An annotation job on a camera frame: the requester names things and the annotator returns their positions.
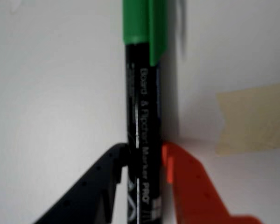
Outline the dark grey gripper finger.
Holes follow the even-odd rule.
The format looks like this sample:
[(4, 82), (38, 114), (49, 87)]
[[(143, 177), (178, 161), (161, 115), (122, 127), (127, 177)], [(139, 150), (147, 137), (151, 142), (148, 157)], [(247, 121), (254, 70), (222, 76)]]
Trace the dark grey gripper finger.
[(109, 148), (36, 223), (110, 224), (127, 159), (126, 143)]

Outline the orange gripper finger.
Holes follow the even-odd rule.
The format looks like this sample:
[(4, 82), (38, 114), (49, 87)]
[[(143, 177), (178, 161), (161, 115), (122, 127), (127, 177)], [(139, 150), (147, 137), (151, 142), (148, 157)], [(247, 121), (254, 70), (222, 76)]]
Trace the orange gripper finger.
[(172, 142), (162, 144), (162, 163), (171, 184), (179, 224), (259, 224), (252, 216), (231, 215), (202, 163)]

